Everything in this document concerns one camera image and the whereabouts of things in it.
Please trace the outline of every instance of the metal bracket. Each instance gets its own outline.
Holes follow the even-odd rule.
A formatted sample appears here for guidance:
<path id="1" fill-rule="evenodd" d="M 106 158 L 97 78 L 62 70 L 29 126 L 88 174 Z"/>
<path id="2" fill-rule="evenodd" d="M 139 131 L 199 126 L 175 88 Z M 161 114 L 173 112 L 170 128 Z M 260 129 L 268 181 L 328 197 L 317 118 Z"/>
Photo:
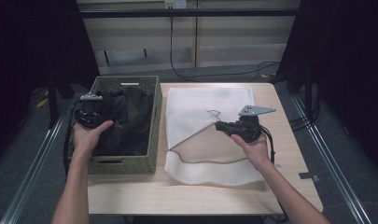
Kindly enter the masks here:
<path id="1" fill-rule="evenodd" d="M 80 96 L 80 100 L 102 100 L 102 96 L 98 96 L 89 92 L 83 96 Z"/>
<path id="2" fill-rule="evenodd" d="M 269 108 L 269 107 L 262 107 L 262 106 L 256 106 L 256 105 L 246 105 L 244 108 L 239 112 L 239 116 L 257 116 L 260 114 L 267 114 L 276 111 L 275 108 Z"/>

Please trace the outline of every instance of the white cloth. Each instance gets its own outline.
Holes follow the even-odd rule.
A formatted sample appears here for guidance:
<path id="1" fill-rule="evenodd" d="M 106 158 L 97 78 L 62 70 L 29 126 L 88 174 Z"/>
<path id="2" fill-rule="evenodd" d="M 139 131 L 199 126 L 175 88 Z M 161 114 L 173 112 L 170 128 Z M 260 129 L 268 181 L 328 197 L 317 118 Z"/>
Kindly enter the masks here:
<path id="1" fill-rule="evenodd" d="M 235 122 L 245 105 L 254 104 L 251 89 L 171 88 L 165 111 L 170 149 L 165 171 L 189 185 L 262 180 L 242 149 L 213 125 L 217 119 Z"/>

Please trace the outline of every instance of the wall outlet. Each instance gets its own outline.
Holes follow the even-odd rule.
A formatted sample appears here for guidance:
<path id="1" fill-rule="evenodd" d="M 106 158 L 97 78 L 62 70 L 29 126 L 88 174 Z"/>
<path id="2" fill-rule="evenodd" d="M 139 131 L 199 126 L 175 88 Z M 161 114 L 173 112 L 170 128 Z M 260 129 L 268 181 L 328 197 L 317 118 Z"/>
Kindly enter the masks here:
<path id="1" fill-rule="evenodd" d="M 187 8 L 186 0 L 164 0 L 165 9 L 184 9 Z"/>
<path id="2" fill-rule="evenodd" d="M 173 9 L 175 8 L 175 0 L 164 0 L 165 9 Z"/>
<path id="3" fill-rule="evenodd" d="M 178 8 L 178 9 L 187 8 L 186 0 L 175 0 L 175 8 Z"/>

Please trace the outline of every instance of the forearm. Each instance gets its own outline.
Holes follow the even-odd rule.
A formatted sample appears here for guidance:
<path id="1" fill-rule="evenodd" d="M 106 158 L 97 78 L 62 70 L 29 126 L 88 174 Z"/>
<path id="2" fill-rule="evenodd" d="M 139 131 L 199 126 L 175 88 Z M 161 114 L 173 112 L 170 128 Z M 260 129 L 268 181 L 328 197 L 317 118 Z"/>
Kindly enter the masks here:
<path id="1" fill-rule="evenodd" d="M 260 171 L 292 223 L 329 223 L 327 219 L 279 173 L 272 163 Z"/>
<path id="2" fill-rule="evenodd" d="M 87 168 L 86 161 L 72 159 L 52 223 L 89 223 Z"/>

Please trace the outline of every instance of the person's left hand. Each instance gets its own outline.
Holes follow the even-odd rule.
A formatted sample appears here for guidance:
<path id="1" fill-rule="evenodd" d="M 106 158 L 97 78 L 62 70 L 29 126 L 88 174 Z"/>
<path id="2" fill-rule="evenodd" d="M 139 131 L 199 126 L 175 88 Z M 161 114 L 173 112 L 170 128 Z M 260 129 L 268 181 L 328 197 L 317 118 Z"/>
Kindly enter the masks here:
<path id="1" fill-rule="evenodd" d="M 74 156 L 78 159 L 88 160 L 93 149 L 99 141 L 99 136 L 113 124 L 112 120 L 107 120 L 95 129 L 86 129 L 80 123 L 73 126 L 73 142 L 75 144 Z"/>

